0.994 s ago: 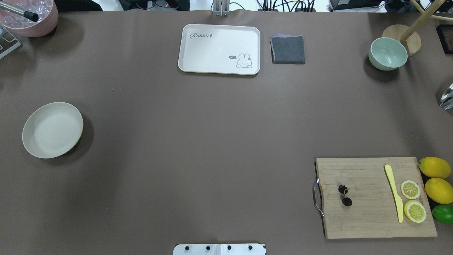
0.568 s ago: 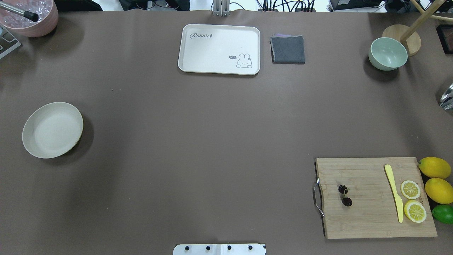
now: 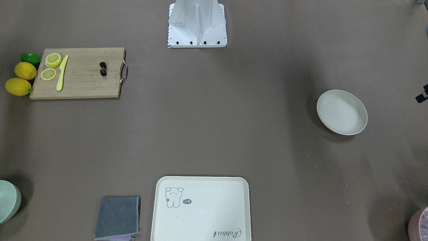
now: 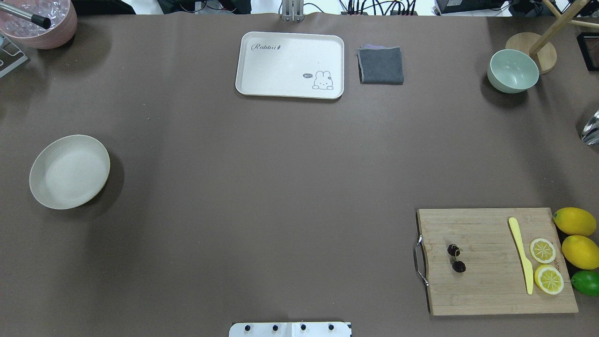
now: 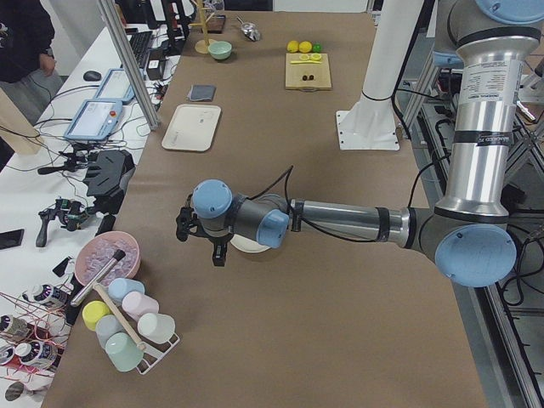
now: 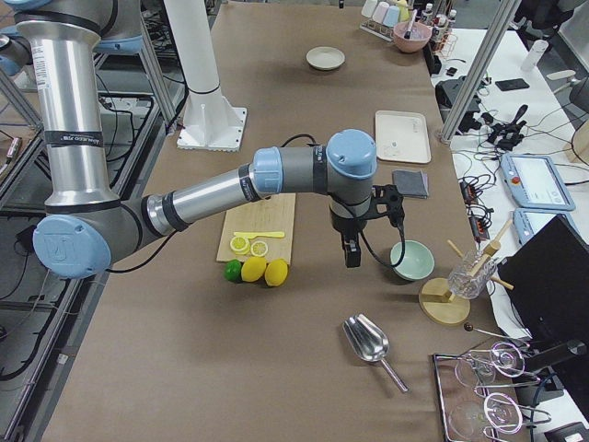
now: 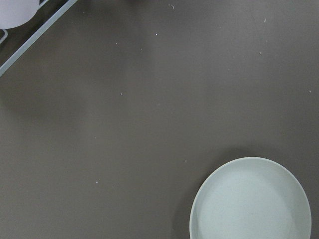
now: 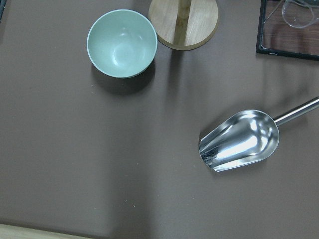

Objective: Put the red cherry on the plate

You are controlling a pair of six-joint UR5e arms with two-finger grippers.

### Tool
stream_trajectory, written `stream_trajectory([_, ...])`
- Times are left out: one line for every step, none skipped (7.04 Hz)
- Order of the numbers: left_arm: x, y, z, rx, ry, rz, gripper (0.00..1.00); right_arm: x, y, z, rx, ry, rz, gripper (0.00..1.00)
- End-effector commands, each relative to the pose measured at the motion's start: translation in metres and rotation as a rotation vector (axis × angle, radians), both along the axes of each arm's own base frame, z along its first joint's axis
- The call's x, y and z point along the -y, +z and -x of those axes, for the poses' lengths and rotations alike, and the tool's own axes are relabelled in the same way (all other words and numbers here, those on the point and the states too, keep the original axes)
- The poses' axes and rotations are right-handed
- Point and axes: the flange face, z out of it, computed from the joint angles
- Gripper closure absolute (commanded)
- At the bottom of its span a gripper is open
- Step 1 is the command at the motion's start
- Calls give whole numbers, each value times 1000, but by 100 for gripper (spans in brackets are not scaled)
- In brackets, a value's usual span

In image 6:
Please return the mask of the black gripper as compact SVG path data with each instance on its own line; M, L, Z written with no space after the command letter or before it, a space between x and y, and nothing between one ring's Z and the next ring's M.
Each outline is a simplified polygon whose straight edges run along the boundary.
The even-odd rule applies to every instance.
M330 220L332 226L341 234L344 261L347 268L360 266L359 235L365 228L370 203L364 199L360 203L351 204L332 199L330 201Z

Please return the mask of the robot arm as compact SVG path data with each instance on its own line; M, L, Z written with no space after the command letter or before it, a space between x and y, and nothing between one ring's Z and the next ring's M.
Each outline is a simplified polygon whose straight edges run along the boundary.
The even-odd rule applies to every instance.
M144 45L136 1L14 1L17 32L34 66L44 142L52 174L35 253L50 271L84 279L192 223L280 193L330 198L332 225L374 214L376 145L346 129L325 145L269 147L251 162L163 195L123 201L111 188L98 103L94 55L130 53Z

